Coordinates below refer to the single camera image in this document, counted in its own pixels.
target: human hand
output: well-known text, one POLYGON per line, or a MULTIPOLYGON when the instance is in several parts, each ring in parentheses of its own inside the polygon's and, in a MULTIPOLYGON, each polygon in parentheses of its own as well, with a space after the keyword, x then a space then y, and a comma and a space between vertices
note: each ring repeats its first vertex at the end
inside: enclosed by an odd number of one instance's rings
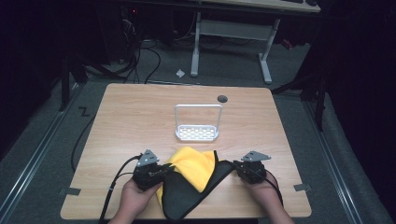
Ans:
POLYGON ((146 191, 143 191, 132 179, 127 181, 122 188, 119 210, 109 223, 131 224, 134 219, 146 209, 149 204, 149 200, 162 184, 163 183, 160 183, 146 191))
POLYGON ((260 184, 249 184, 244 180, 242 180, 242 182, 244 182, 244 185, 249 190, 253 199, 260 204, 264 212, 267 214, 271 224, 294 223, 289 214, 283 208, 283 204, 276 192, 276 189, 274 189, 274 187, 278 188, 276 179, 270 172, 266 172, 266 179, 270 181, 273 186, 266 180, 262 181, 260 184))
POLYGON ((266 171, 266 178, 274 185, 272 186, 266 180, 262 181, 259 184, 249 184, 248 182, 242 180, 242 182, 244 183, 245 187, 248 189, 252 198, 257 203, 259 203, 265 211, 267 211, 267 208, 269 206, 273 206, 274 204, 282 206, 282 203, 279 200, 277 192, 274 189, 274 187, 278 188, 276 179, 268 171, 266 171))

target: metal bracket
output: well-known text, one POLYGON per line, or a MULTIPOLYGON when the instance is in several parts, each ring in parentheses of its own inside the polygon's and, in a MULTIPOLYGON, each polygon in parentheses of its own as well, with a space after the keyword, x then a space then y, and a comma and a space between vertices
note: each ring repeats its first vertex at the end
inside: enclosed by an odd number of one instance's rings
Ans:
POLYGON ((137 162, 136 166, 141 167, 141 166, 149 165, 149 164, 155 163, 159 160, 160 159, 158 159, 158 157, 156 155, 154 155, 154 153, 152 153, 152 151, 150 149, 147 149, 145 151, 145 153, 142 155, 142 157, 140 158, 140 160, 137 162))
POLYGON ((294 185, 294 189, 296 191, 301 191, 301 190, 309 191, 312 189, 312 187, 309 184, 300 184, 300 185, 294 185))
POLYGON ((61 188, 59 190, 58 194, 62 195, 62 196, 67 195, 67 194, 78 196, 80 192, 81 192, 81 189, 61 188))
POLYGON ((262 154, 257 151, 250 151, 248 154, 246 154, 244 157, 241 159, 242 161, 266 161, 266 160, 271 160, 270 156, 267 156, 265 154, 262 154))

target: robotic hand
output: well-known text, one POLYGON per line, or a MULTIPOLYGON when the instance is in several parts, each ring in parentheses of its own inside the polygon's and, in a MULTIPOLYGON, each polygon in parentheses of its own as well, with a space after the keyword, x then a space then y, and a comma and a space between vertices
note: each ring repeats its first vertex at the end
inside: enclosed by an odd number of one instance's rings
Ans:
POLYGON ((161 183, 164 177, 175 169, 170 163, 159 165, 158 161, 154 153, 147 149, 137 162, 132 180, 140 189, 147 190, 161 183))
POLYGON ((249 184, 261 183, 266 177, 266 170, 262 161, 271 157, 260 152, 250 151, 241 161, 233 161, 238 175, 249 184))

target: black cable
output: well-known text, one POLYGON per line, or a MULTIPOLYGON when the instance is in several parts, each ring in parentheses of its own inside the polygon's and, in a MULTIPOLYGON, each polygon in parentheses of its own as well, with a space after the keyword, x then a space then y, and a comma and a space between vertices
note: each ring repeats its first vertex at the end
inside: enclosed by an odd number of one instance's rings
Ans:
MULTIPOLYGON (((277 180, 275 179, 275 176, 274 176, 271 172, 269 172, 269 171, 267 171, 267 170, 265 170, 265 171, 268 172, 271 176, 274 177, 274 180, 276 181, 276 184, 277 184, 277 180)), ((282 206, 283 206, 283 197, 282 197, 282 194, 280 193, 279 187, 275 186, 275 184, 272 183, 272 182, 271 182, 269 179, 267 179, 267 178, 264 178, 264 180, 265 180, 266 182, 268 182, 268 183, 274 188, 274 190, 276 191, 277 197, 279 198, 279 200, 280 200, 280 202, 282 203, 282 206)))
POLYGON ((119 177, 121 177, 121 176, 123 176, 123 175, 133 175, 133 174, 134 174, 133 172, 123 173, 123 174, 120 174, 119 177))
POLYGON ((189 31, 187 31, 187 33, 186 33, 185 35, 183 35, 182 37, 177 38, 177 39, 174 39, 173 41, 174 41, 175 43, 176 43, 176 41, 178 41, 178 40, 183 40, 183 39, 190 38, 190 37, 194 36, 194 35, 190 35, 190 33, 191 33, 191 31, 192 31, 192 28, 194 27, 196 17, 197 17, 197 13, 195 12, 195 13, 194 13, 194 16, 193 16, 193 18, 192 18, 192 21, 191 21, 191 26, 190 26, 189 31))
MULTIPOLYGON (((120 77, 119 74, 122 74, 122 73, 128 71, 129 69, 134 69, 134 67, 136 67, 137 59, 135 58, 134 50, 136 49, 137 44, 140 44, 139 40, 140 40, 140 37, 142 34, 143 34, 143 31, 141 29, 139 29, 139 31, 136 32, 136 34, 134 35, 134 38, 131 40, 131 42, 133 42, 133 43, 130 44, 129 46, 127 46, 128 52, 132 52, 132 55, 131 55, 131 58, 130 58, 130 61, 128 62, 128 64, 118 71, 115 71, 115 72, 110 71, 109 73, 110 73, 111 77, 124 79, 124 77, 120 77)), ((100 73, 94 72, 91 69, 88 69, 87 67, 85 67, 85 71, 87 73, 90 73, 95 76, 105 76, 106 75, 100 71, 99 71, 100 73)))
POLYGON ((206 48, 206 47, 203 46, 204 43, 200 43, 199 46, 200 46, 201 49, 212 49, 213 50, 213 49, 218 49, 218 48, 220 48, 223 45, 223 38, 222 37, 219 37, 219 36, 210 36, 210 37, 209 36, 205 36, 205 37, 202 37, 202 40, 205 40, 205 39, 206 40, 219 39, 219 44, 217 46, 215 46, 214 48, 206 48))
POLYGON ((75 168, 75 164, 74 164, 74 157, 75 157, 77 145, 78 145, 79 141, 81 140, 82 135, 85 133, 85 131, 87 131, 88 127, 89 127, 90 124, 93 122, 93 120, 95 119, 95 117, 96 117, 96 115, 94 115, 94 116, 91 118, 90 122, 88 122, 88 124, 85 126, 85 128, 82 130, 82 132, 79 134, 78 140, 77 140, 77 142, 75 143, 75 145, 74 145, 74 147, 73 147, 73 151, 72 151, 72 155, 71 155, 71 159, 70 159, 70 163, 71 163, 71 165, 72 165, 73 173, 76 172, 76 168, 75 168))
POLYGON ((133 72, 134 70, 136 70, 137 63, 138 63, 138 61, 139 61, 139 58, 136 59, 136 57, 134 57, 134 67, 131 68, 131 71, 129 71, 128 75, 126 75, 126 77, 125 77, 125 79, 123 80, 122 83, 126 83, 126 81, 128 81, 128 78, 129 78, 129 76, 132 74, 132 72, 133 72))
POLYGON ((173 43, 178 45, 178 46, 181 46, 181 47, 189 47, 189 46, 191 46, 191 45, 193 45, 195 43, 195 39, 193 39, 193 37, 195 37, 195 36, 194 35, 187 36, 187 37, 182 38, 182 39, 174 40, 173 43), (188 42, 188 43, 187 44, 180 44, 179 42, 188 42))
POLYGON ((248 39, 248 40, 244 40, 244 43, 237 43, 237 42, 235 42, 235 41, 228 40, 227 38, 224 38, 223 41, 224 41, 225 43, 233 44, 233 45, 238 45, 238 46, 245 46, 245 45, 249 45, 249 44, 253 44, 253 43, 259 42, 259 40, 248 39))
POLYGON ((126 166, 129 162, 131 162, 131 161, 133 161, 133 160, 139 160, 141 157, 142 157, 142 154, 140 154, 139 156, 132 157, 131 159, 129 159, 128 161, 126 161, 126 162, 121 166, 121 168, 119 169, 119 171, 117 172, 116 176, 115 176, 114 179, 113 179, 113 182, 111 182, 110 188, 108 189, 107 196, 106 196, 106 199, 105 199, 105 204, 103 205, 103 209, 102 209, 102 214, 101 214, 100 217, 99 217, 99 222, 98 222, 99 224, 105 224, 105 223, 106 223, 106 222, 105 222, 105 214, 106 214, 106 211, 107 211, 107 208, 108 208, 108 203, 110 202, 111 194, 113 193, 114 187, 116 186, 117 180, 120 178, 120 176, 128 174, 128 173, 121 174, 123 168, 125 168, 125 166, 126 166))
POLYGON ((158 64, 157 64, 157 66, 154 68, 154 70, 153 70, 150 74, 148 74, 148 76, 146 77, 145 84, 148 84, 149 78, 151 77, 151 75, 152 75, 155 71, 157 71, 157 69, 158 69, 158 67, 160 66, 160 63, 161 63, 161 56, 160 56, 160 54, 158 54, 157 52, 155 52, 155 51, 152 50, 152 49, 147 49, 147 50, 149 50, 149 51, 155 53, 155 54, 158 56, 158 64))
MULTIPOLYGON (((141 47, 142 47, 142 43, 140 43, 140 46, 139 46, 139 49, 138 49, 138 52, 137 52, 137 62, 138 63, 140 62, 140 55, 142 55, 141 54, 141 47)), ((134 69, 134 83, 136 83, 136 79, 137 79, 137 84, 139 84, 140 83, 140 78, 139 78, 139 75, 137 74, 137 64, 136 64, 136 68, 134 69)))

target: gray carpet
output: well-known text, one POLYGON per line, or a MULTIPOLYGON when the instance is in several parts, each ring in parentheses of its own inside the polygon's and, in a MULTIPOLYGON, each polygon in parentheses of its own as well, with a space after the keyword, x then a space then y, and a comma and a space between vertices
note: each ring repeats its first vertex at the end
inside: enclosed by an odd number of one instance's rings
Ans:
MULTIPOLYGON (((148 42, 145 46, 154 46, 154 43, 148 42)), ((221 50, 221 48, 203 49, 201 51, 200 74, 198 77, 190 77, 192 46, 174 45, 171 48, 157 44, 152 49, 161 56, 161 64, 150 77, 149 83, 173 82, 274 89, 294 79, 309 46, 300 46, 291 50, 284 49, 279 45, 273 46, 268 58, 274 79, 272 85, 263 83, 256 54, 231 52, 221 50), (186 72, 186 75, 177 77, 178 69, 186 72)), ((159 58, 152 51, 141 50, 137 66, 139 83, 144 82, 146 76, 157 66, 158 61, 159 58)), ((119 65, 115 64, 110 66, 112 69, 118 67, 119 65)), ((68 187, 73 178, 72 151, 77 146, 73 158, 77 164, 90 126, 83 133, 79 142, 78 138, 95 115, 106 85, 111 82, 116 81, 105 77, 91 76, 88 83, 82 87, 81 93, 70 105, 59 130, 50 141, 48 153, 13 210, 9 223, 97 223, 97 220, 63 220, 60 217, 60 211, 64 196, 59 195, 59 189, 68 187)), ((128 83, 137 83, 134 73, 131 74, 128 83)), ((312 125, 310 121, 312 118, 306 112, 305 104, 300 101, 298 92, 286 91, 274 97, 302 180, 312 187, 307 192, 312 215, 295 218, 295 222, 349 223, 346 210, 324 160, 316 127, 312 125)), ((5 201, 23 168, 40 144, 46 130, 58 115, 59 107, 60 85, 57 85, 53 90, 52 97, 35 113, 14 148, 0 162, 0 178, 2 180, 0 200, 2 202, 5 201)), ((332 110, 329 97, 326 98, 323 128, 322 134, 330 146, 350 189, 351 196, 359 209, 361 221, 363 223, 392 223, 350 149, 332 110)), ((268 220, 261 218, 260 223, 268 223, 268 220)))

